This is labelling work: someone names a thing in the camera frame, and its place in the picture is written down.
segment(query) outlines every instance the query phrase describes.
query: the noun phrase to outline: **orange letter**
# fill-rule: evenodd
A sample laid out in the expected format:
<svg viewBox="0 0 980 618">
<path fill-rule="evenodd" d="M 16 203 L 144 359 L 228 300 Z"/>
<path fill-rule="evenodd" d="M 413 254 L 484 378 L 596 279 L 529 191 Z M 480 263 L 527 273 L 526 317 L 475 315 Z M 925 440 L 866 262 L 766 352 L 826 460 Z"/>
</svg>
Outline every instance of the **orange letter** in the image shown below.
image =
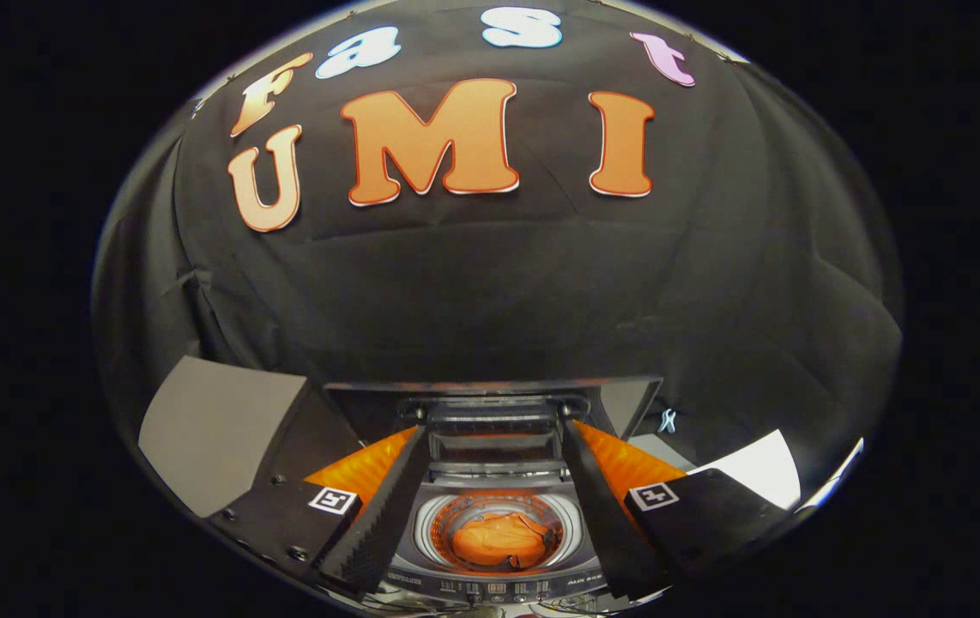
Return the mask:
<svg viewBox="0 0 980 618">
<path fill-rule="evenodd" d="M 650 193 L 643 172 L 646 121 L 654 108 L 619 93 L 592 93 L 589 102 L 601 110 L 601 165 L 589 175 L 593 191 L 610 196 L 640 198 Z"/>
<path fill-rule="evenodd" d="M 283 93 L 283 90 L 291 83 L 291 70 L 301 67 L 311 62 L 313 56 L 310 52 L 298 56 L 286 65 L 281 66 L 273 73 L 258 79 L 257 82 L 246 86 L 242 94 L 246 95 L 246 101 L 242 102 L 242 113 L 239 114 L 239 121 L 234 123 L 231 128 L 231 137 L 238 137 L 243 130 L 250 129 L 250 126 L 260 120 L 265 114 L 273 110 L 275 103 L 269 100 L 269 95 Z"/>
<path fill-rule="evenodd" d="M 517 86 L 502 79 L 466 79 L 448 90 L 428 122 L 395 91 L 345 103 L 342 118 L 353 121 L 356 136 L 356 186 L 349 201 L 372 206 L 399 197 L 399 184 L 387 175 L 387 155 L 413 191 L 425 195 L 448 146 L 448 191 L 513 191 L 521 177 L 505 153 L 505 102 L 516 93 Z"/>
<path fill-rule="evenodd" d="M 302 126 L 293 124 L 278 130 L 265 142 L 265 149 L 273 153 L 277 171 L 277 201 L 266 206 L 257 194 L 257 177 L 254 161 L 257 148 L 242 151 L 231 159 L 227 171 L 234 185 L 234 200 L 239 203 L 239 213 L 246 226 L 258 232 L 271 232 L 285 227 L 299 210 L 299 176 L 295 172 L 295 140 L 299 140 Z"/>
</svg>

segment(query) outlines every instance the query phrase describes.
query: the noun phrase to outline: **orange foam pad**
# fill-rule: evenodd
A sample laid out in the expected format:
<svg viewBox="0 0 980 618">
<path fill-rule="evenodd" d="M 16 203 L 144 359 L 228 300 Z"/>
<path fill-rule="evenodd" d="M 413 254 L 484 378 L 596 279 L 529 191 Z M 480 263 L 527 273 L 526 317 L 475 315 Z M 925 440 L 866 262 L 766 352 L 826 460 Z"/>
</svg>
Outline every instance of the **orange foam pad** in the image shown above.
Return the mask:
<svg viewBox="0 0 980 618">
<path fill-rule="evenodd" d="M 509 559 L 514 568 L 528 568 L 547 551 L 546 533 L 544 525 L 524 513 L 487 513 L 482 521 L 473 519 L 456 531 L 451 550 L 467 562 L 486 567 Z"/>
<path fill-rule="evenodd" d="M 574 421 L 581 431 L 581 437 L 589 445 L 589 450 L 593 452 L 597 465 L 601 467 L 604 474 L 604 481 L 612 489 L 612 494 L 620 502 L 620 508 L 627 513 L 628 519 L 633 524 L 638 523 L 631 512 L 624 504 L 627 490 L 631 488 L 642 488 L 644 485 L 654 485 L 655 482 L 674 481 L 677 478 L 687 476 L 685 472 L 671 466 L 658 457 L 628 445 L 623 439 L 607 434 L 596 427 L 584 425 L 584 423 Z"/>
<path fill-rule="evenodd" d="M 361 449 L 318 470 L 303 481 L 356 493 L 360 496 L 361 504 L 368 506 L 415 429 L 418 427 L 388 435 L 387 438 L 372 443 L 367 449 Z M 364 512 L 364 507 L 360 508 L 360 512 Z"/>
</svg>

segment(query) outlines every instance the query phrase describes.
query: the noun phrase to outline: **screw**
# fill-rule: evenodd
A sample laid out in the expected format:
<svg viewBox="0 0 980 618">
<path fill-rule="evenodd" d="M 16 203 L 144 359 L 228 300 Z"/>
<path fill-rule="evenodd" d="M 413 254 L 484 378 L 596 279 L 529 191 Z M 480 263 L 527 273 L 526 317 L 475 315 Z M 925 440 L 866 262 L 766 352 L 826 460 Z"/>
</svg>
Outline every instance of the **screw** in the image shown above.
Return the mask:
<svg viewBox="0 0 980 618">
<path fill-rule="evenodd" d="M 306 562 L 306 550 L 291 545 L 290 548 L 287 548 L 287 557 L 293 560 L 300 560 L 300 562 Z"/>
</svg>

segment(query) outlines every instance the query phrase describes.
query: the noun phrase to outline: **washing machine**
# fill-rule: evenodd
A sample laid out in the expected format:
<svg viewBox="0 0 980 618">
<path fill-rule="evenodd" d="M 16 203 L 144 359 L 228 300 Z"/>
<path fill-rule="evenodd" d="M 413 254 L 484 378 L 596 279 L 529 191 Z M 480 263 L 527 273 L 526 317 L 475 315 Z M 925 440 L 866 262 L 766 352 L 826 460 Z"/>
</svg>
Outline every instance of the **washing machine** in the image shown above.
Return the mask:
<svg viewBox="0 0 980 618">
<path fill-rule="evenodd" d="M 562 457 L 584 397 L 411 399 L 430 464 L 384 582 L 450 602 L 532 603 L 604 586 Z"/>
</svg>

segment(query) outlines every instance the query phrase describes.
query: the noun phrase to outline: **pink letter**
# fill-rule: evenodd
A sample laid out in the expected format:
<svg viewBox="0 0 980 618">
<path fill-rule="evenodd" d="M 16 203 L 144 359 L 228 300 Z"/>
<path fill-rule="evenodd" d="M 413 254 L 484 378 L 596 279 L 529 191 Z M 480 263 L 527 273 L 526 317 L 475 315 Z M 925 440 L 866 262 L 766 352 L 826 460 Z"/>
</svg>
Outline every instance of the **pink letter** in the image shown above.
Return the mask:
<svg viewBox="0 0 980 618">
<path fill-rule="evenodd" d="M 677 66 L 677 60 L 683 60 L 685 56 L 666 45 L 665 40 L 652 34 L 639 34 L 638 32 L 632 32 L 631 38 L 643 43 L 643 47 L 646 47 L 646 55 L 650 56 L 650 63 L 662 75 L 686 88 L 695 86 L 695 78 Z"/>
</svg>

